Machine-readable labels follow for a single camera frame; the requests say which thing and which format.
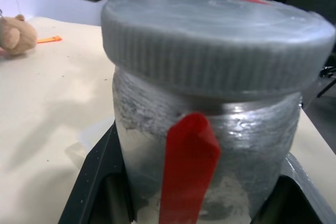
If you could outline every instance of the teddy bear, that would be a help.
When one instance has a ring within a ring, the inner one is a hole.
[[[36,46],[37,33],[21,14],[0,18],[0,47],[12,56]]]

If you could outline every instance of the white table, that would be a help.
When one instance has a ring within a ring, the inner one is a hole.
[[[79,136],[113,116],[100,27],[30,23],[39,38],[63,40],[0,60],[1,224],[57,223],[85,158]],[[291,151],[336,212],[336,156],[304,112]]]

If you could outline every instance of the dark floor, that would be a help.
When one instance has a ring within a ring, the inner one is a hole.
[[[319,79],[303,95],[303,110],[336,154],[336,84],[322,97],[316,95],[333,79]]]

